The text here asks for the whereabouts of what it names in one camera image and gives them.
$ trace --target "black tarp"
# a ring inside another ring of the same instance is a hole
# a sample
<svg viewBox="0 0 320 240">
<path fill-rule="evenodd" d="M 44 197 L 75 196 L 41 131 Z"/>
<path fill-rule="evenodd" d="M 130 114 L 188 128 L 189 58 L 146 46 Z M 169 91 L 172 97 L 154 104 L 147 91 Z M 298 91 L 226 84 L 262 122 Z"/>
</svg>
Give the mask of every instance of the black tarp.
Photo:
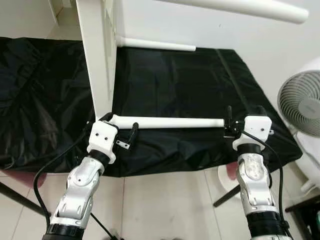
<svg viewBox="0 0 320 240">
<path fill-rule="evenodd" d="M 227 49 L 196 52 L 118 48 L 113 109 L 121 116 L 233 118 L 263 106 L 274 135 L 267 143 L 284 164 L 301 151 L 246 64 Z M 81 41 L 0 39 L 0 165 L 37 171 L 94 119 Z M 128 130 L 120 130 L 125 138 Z M 195 171 L 236 161 L 223 129 L 141 129 L 131 151 L 117 149 L 105 175 Z M 84 139 L 48 172 L 69 172 L 86 154 Z M 269 168 L 277 160 L 268 149 Z"/>
</svg>

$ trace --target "white bar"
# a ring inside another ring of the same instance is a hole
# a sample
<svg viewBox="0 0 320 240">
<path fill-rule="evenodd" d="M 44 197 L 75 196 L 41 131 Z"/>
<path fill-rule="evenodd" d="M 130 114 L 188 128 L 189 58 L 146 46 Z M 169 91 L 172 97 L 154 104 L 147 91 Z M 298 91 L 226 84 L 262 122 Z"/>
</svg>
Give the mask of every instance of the white bar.
<svg viewBox="0 0 320 240">
<path fill-rule="evenodd" d="M 117 45 L 101 0 L 76 0 L 96 120 L 111 112 Z"/>
<path fill-rule="evenodd" d="M 176 44 L 161 41 L 148 41 L 142 39 L 127 38 L 123 36 L 117 36 L 116 44 L 118 47 L 134 47 L 145 49 L 165 49 L 165 50 L 177 50 L 177 51 L 190 51 L 194 52 L 196 46 Z"/>
<path fill-rule="evenodd" d="M 306 9 L 275 0 L 157 0 L 302 24 Z"/>
<path fill-rule="evenodd" d="M 177 128 L 223 128 L 225 120 L 220 118 L 178 118 L 178 117 L 140 117 L 113 115 L 110 124 L 119 129 L 131 129 L 134 123 L 139 129 L 177 129 Z"/>
</svg>

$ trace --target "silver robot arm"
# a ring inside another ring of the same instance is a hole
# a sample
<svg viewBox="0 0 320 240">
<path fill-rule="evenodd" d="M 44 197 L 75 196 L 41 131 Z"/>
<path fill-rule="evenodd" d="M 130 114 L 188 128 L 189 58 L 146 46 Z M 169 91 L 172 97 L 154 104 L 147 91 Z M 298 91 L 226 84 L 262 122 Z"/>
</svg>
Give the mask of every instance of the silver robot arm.
<svg viewBox="0 0 320 240">
<path fill-rule="evenodd" d="M 132 132 L 137 130 L 138 124 L 135 123 Z M 50 219 L 43 240 L 82 240 L 99 178 L 116 160 L 114 144 L 123 145 L 126 149 L 130 147 L 130 142 L 120 141 L 117 135 L 118 128 L 107 121 L 99 120 L 92 125 L 88 156 L 68 175 L 67 189 Z"/>
<path fill-rule="evenodd" d="M 247 116 L 244 131 L 265 142 L 271 124 L 267 116 Z M 261 153 L 265 146 L 242 133 L 233 148 L 238 153 L 236 176 L 251 240 L 291 240 L 268 186 L 269 172 Z"/>
</svg>

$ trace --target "white floor tile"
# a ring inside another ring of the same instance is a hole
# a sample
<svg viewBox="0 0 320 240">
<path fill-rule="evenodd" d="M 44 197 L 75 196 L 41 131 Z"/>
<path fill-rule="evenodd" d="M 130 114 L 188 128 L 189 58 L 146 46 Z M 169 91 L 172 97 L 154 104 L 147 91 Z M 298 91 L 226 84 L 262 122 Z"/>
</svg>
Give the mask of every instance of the white floor tile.
<svg viewBox="0 0 320 240">
<path fill-rule="evenodd" d="M 316 188 L 310 194 L 303 196 L 300 188 L 308 180 L 298 168 L 295 162 L 290 162 L 283 168 L 284 186 L 294 204 L 298 204 L 307 199 L 320 195 L 320 190 Z"/>
<path fill-rule="evenodd" d="M 122 235 L 126 240 L 219 240 L 204 172 L 126 177 Z"/>
<path fill-rule="evenodd" d="M 49 211 L 53 212 L 56 209 L 61 196 L 65 192 L 66 181 L 66 175 L 51 175 L 47 177 L 43 186 L 39 189 Z M 92 212 L 108 228 L 116 228 L 118 231 L 121 229 L 122 194 L 123 179 L 102 177 L 93 200 Z M 33 191 L 30 191 L 28 198 L 37 202 Z M 45 229 L 45 218 L 24 207 L 13 240 L 41 239 Z M 90 220 L 83 239 L 102 240 L 105 236 L 103 230 L 98 229 L 97 225 Z"/>
<path fill-rule="evenodd" d="M 219 181 L 218 168 L 205 171 L 205 177 L 213 204 L 213 202 L 222 197 L 226 191 Z M 222 205 L 215 207 L 214 211 L 222 240 L 248 240 L 251 238 L 247 219 L 239 199 L 233 197 Z"/>
<path fill-rule="evenodd" d="M 24 197 L 29 188 L 10 177 L 1 177 L 0 182 Z M 10 240 L 14 234 L 23 206 L 0 193 L 0 238 Z"/>
<path fill-rule="evenodd" d="M 92 213 L 114 234 L 121 234 L 123 211 L 124 178 L 100 178 L 100 185 L 94 194 Z M 83 240 L 104 240 L 107 234 L 90 218 Z"/>
<path fill-rule="evenodd" d="M 7 175 L 4 174 L 3 171 L 0 170 L 0 177 L 6 177 Z"/>
</svg>

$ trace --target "black cable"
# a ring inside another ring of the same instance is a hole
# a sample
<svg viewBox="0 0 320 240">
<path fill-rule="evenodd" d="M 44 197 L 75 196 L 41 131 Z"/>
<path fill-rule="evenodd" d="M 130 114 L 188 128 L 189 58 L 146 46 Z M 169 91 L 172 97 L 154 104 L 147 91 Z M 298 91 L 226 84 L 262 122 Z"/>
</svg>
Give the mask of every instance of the black cable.
<svg viewBox="0 0 320 240">
<path fill-rule="evenodd" d="M 100 225 L 100 227 L 109 235 L 110 239 L 115 239 L 114 236 L 108 231 L 108 229 L 105 228 L 105 226 L 102 225 L 102 223 L 96 218 L 96 216 L 91 212 L 91 217 Z"/>
<path fill-rule="evenodd" d="M 272 183 L 273 183 L 273 181 L 272 181 L 272 176 L 271 176 L 271 172 L 269 171 L 269 168 L 268 168 L 267 165 L 265 165 L 265 167 L 266 167 L 266 169 L 268 170 L 268 174 L 269 174 L 269 189 L 271 189 L 271 188 L 272 188 Z"/>
<path fill-rule="evenodd" d="M 38 200 L 41 208 L 43 209 L 44 212 L 44 216 L 45 216 L 45 222 L 46 222 L 46 229 L 49 228 L 50 225 L 50 214 L 48 212 L 48 209 L 43 201 L 43 199 L 40 196 L 39 190 L 38 190 L 38 180 L 39 177 L 41 176 L 41 174 L 45 171 L 45 169 L 47 167 L 49 167 L 52 163 L 54 163 L 55 161 L 57 161 L 59 158 L 61 158 L 62 156 L 64 156 L 65 154 L 67 154 L 72 148 L 74 148 L 86 135 L 86 132 L 83 132 L 78 139 L 71 144 L 66 150 L 64 150 L 62 153 L 60 153 L 58 156 L 56 156 L 54 159 L 52 159 L 51 161 L 49 161 L 46 165 L 44 165 L 35 175 L 34 179 L 33 179 L 33 191 L 34 194 L 36 196 L 36 199 Z"/>
<path fill-rule="evenodd" d="M 279 214 L 280 214 L 280 218 L 283 222 L 283 224 L 285 225 L 286 221 L 284 218 L 284 212 L 283 212 L 283 204 L 282 204 L 282 196 L 283 196 L 283 186 L 284 186 L 284 170 L 283 170 L 283 166 L 282 166 L 282 162 L 281 159 L 278 155 L 278 153 L 271 147 L 269 146 L 267 143 L 261 141 L 259 138 L 251 135 L 250 133 L 247 133 L 244 130 L 241 130 L 241 132 L 244 135 L 247 135 L 248 137 L 252 138 L 253 140 L 256 140 L 258 143 L 264 145 L 265 147 L 267 147 L 269 150 L 271 150 L 273 152 L 273 154 L 276 156 L 278 163 L 279 163 L 279 171 L 280 171 L 280 181 L 279 181 L 279 199 L 278 199 L 278 205 L 279 205 Z M 285 228 L 285 232 L 288 235 L 288 237 L 290 237 L 291 239 L 293 239 L 288 226 L 284 226 Z"/>
</svg>

